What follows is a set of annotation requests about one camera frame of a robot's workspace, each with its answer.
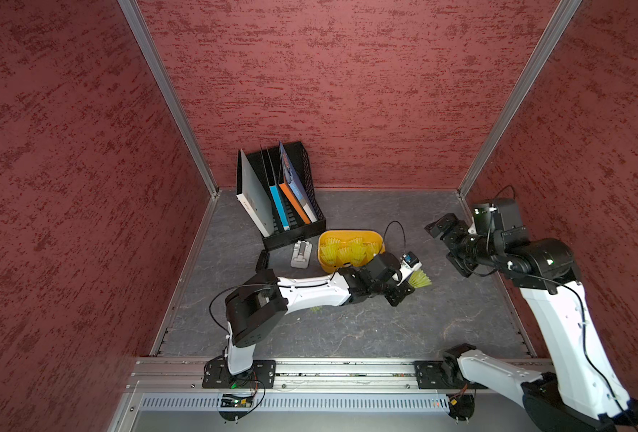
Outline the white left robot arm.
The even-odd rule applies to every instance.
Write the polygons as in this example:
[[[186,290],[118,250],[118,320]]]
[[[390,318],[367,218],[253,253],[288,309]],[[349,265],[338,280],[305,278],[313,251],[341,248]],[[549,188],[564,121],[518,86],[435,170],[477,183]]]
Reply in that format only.
[[[224,352],[232,376],[252,369],[256,346],[290,313],[322,307],[342,307],[383,296],[396,307],[418,288],[430,285],[419,258],[384,252],[364,266],[344,265],[329,275],[304,279],[259,271],[225,299],[228,342]]]

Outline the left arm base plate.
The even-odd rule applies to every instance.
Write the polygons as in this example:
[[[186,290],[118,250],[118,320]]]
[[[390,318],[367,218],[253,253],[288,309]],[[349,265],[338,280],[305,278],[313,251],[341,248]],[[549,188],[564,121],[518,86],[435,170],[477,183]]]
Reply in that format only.
[[[204,389],[232,389],[251,386],[252,389],[255,389],[257,386],[263,386],[266,389],[272,389],[276,369],[276,361],[259,360],[253,363],[251,369],[239,374],[231,374],[226,360],[219,356],[206,363],[202,387]]]

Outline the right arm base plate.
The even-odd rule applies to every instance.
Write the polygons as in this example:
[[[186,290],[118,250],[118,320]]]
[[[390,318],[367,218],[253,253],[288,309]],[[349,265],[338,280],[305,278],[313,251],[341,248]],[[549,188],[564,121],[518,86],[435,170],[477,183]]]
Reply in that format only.
[[[466,380],[459,368],[447,361],[415,361],[414,372],[420,390],[447,390],[456,393],[465,386],[468,390],[486,390],[484,385]]]

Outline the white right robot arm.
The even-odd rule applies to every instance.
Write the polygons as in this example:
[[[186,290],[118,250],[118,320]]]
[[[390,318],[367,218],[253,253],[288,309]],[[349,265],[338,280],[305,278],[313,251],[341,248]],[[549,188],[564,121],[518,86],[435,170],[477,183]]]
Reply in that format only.
[[[451,264],[470,276],[489,266],[517,287],[538,323],[554,369],[527,371],[469,344],[446,351],[449,383],[478,383],[524,408],[541,431],[637,428],[638,400],[616,376],[591,319],[570,248],[557,239],[530,241],[518,217],[492,216],[471,233],[447,213],[426,226],[447,246]]]

